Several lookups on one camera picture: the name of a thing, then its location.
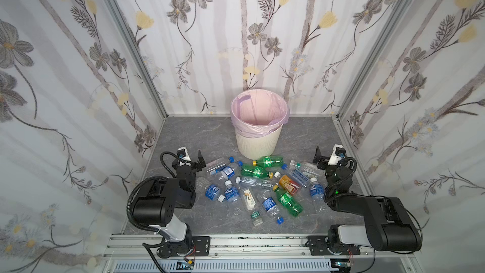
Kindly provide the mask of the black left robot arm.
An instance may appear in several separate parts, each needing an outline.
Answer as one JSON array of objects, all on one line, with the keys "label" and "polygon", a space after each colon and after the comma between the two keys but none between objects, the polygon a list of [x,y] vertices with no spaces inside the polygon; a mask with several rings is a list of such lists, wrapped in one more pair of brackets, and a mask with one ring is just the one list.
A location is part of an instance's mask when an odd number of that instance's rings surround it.
[{"label": "black left robot arm", "polygon": [[151,176],[142,180],[128,197],[126,215],[137,229],[160,235],[156,244],[143,243],[150,255],[168,259],[195,252],[190,227],[175,215],[176,209],[191,209],[195,204],[196,174],[206,167],[202,153],[192,161],[185,148],[160,154],[162,166],[170,177]]}]

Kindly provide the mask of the green bottle near bin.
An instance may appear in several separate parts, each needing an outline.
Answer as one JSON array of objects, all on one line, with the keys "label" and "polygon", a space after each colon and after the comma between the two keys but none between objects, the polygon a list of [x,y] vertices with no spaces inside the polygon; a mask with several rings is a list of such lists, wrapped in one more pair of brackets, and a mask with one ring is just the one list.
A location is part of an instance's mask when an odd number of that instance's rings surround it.
[{"label": "green bottle near bin", "polygon": [[274,168],[284,165],[284,159],[278,155],[267,155],[260,159],[253,160],[253,166],[259,166],[261,168]]}]

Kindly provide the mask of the cream plastic waste bin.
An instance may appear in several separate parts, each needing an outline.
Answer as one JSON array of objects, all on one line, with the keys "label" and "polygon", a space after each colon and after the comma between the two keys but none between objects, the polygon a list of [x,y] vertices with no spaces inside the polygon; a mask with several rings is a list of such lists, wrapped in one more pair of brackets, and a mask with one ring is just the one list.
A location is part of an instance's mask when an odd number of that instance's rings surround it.
[{"label": "cream plastic waste bin", "polygon": [[247,138],[236,132],[236,142],[239,152],[247,159],[255,160],[266,155],[272,155],[277,146],[283,126],[270,134],[259,138]]}]

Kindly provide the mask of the water bottle white cap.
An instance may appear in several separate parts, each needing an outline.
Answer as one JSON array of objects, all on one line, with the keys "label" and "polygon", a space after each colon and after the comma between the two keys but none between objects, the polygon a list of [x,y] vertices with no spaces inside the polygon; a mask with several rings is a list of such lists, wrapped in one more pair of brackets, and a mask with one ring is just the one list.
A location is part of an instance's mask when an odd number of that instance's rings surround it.
[{"label": "water bottle white cap", "polygon": [[224,191],[225,198],[228,206],[235,216],[240,215],[242,212],[241,197],[238,189],[232,184],[231,180],[227,180],[225,183],[226,189]]}]

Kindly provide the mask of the small bottle green label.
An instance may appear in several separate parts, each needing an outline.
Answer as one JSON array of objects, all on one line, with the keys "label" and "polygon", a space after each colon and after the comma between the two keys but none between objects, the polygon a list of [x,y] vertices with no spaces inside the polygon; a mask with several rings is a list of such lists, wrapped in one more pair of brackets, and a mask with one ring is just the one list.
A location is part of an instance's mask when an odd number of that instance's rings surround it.
[{"label": "small bottle green label", "polygon": [[263,224],[263,219],[261,218],[259,211],[253,211],[251,213],[251,220],[252,220],[254,227],[257,227],[257,226],[260,226],[261,224]]}]

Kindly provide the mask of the green bottle front right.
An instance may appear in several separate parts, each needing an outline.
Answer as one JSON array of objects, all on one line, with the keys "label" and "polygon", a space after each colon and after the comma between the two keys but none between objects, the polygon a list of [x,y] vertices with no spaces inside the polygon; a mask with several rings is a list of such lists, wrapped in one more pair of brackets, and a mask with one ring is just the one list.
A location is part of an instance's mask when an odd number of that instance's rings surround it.
[{"label": "green bottle front right", "polygon": [[301,204],[285,189],[274,185],[273,191],[275,192],[278,201],[283,207],[294,217],[298,217],[303,212]]}]

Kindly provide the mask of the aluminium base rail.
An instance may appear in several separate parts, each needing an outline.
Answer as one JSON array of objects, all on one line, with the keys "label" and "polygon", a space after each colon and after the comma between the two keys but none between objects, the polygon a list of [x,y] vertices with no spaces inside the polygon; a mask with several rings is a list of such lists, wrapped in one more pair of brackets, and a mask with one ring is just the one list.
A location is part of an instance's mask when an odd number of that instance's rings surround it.
[{"label": "aluminium base rail", "polygon": [[[362,247],[361,255],[312,256],[305,247],[308,235],[210,235],[208,257],[189,257],[190,260],[226,259],[328,259],[337,272],[422,272],[414,255],[391,252],[374,252]],[[156,244],[161,240],[155,235],[113,235],[103,254],[101,272],[157,272],[143,243]],[[181,260],[170,257],[160,261]]]}]

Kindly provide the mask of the white label small bottle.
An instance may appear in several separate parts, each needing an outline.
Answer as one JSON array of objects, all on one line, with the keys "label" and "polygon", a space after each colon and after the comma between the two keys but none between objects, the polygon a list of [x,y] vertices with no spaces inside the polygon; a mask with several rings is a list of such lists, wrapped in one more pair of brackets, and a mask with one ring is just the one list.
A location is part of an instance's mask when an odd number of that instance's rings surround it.
[{"label": "white label small bottle", "polygon": [[251,212],[257,209],[258,204],[251,188],[241,188],[239,194],[247,211]]}]

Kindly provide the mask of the clear bottle blue cap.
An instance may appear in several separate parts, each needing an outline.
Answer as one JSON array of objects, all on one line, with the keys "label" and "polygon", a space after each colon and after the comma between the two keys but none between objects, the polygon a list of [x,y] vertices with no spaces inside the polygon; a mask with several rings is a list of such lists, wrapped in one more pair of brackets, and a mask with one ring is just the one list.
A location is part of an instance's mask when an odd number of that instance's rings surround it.
[{"label": "clear bottle blue cap", "polygon": [[222,169],[224,169],[226,166],[234,162],[233,157],[221,157],[218,158],[210,163],[207,163],[206,168],[207,168],[207,173],[209,176],[213,176],[220,172]]}]

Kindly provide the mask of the blue label bottle blue cap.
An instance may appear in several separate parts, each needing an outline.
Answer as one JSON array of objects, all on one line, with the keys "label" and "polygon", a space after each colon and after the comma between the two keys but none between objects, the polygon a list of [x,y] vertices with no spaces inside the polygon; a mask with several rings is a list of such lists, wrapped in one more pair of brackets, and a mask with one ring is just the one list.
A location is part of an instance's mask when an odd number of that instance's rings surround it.
[{"label": "blue label bottle blue cap", "polygon": [[265,212],[278,224],[282,225],[285,219],[271,193],[267,190],[258,193],[258,200]]}]

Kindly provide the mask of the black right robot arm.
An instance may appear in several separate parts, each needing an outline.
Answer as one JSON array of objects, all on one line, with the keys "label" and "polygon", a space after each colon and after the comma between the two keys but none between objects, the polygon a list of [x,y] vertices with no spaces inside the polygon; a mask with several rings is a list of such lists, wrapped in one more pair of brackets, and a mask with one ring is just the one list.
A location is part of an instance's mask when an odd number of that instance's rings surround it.
[{"label": "black right robot arm", "polygon": [[327,249],[341,254],[350,248],[370,247],[376,252],[412,254],[421,249],[423,235],[414,217],[397,197],[361,195],[350,191],[357,161],[346,156],[341,145],[324,156],[317,147],[313,163],[325,172],[323,200],[335,212],[363,218],[362,225],[332,225],[325,240]]}]

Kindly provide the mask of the soda water bottle blue cap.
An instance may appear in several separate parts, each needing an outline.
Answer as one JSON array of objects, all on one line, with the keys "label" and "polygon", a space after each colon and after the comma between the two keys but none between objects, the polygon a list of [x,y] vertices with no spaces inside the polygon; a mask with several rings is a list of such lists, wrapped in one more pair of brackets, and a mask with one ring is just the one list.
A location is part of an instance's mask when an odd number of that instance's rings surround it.
[{"label": "soda water bottle blue cap", "polygon": [[301,187],[308,187],[310,184],[310,179],[300,172],[299,168],[295,165],[283,164],[282,170],[287,174],[292,180],[294,180]]}]

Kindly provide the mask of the orange red drink bottle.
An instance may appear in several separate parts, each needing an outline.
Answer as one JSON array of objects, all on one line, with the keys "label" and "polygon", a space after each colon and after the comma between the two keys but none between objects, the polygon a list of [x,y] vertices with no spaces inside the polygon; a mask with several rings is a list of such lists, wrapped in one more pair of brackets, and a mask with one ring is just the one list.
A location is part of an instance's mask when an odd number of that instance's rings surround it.
[{"label": "orange red drink bottle", "polygon": [[279,187],[285,189],[292,196],[298,193],[301,188],[301,186],[287,174],[276,172],[274,174],[274,179]]}]

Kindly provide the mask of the Pocari Sweat bottle white cap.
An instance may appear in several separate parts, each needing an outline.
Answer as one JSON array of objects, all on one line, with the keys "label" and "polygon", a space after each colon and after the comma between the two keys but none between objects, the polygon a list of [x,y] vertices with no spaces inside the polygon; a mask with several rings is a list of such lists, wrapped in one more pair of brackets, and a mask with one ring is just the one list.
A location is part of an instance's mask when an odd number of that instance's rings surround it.
[{"label": "Pocari Sweat bottle white cap", "polygon": [[313,177],[310,178],[309,194],[313,201],[315,211],[322,213],[325,211],[325,189],[318,180]]}]

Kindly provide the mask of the clear bottle green band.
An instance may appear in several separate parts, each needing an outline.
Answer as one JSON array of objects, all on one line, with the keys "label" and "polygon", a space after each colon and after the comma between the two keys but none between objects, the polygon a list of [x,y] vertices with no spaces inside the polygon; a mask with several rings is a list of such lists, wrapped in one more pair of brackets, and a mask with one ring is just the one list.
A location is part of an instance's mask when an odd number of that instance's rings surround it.
[{"label": "clear bottle green band", "polygon": [[295,160],[292,160],[289,164],[289,170],[298,170],[300,173],[304,174],[308,178],[310,177],[324,177],[325,171],[318,169],[318,166],[313,164],[313,163],[308,163],[308,162],[297,162]]}]

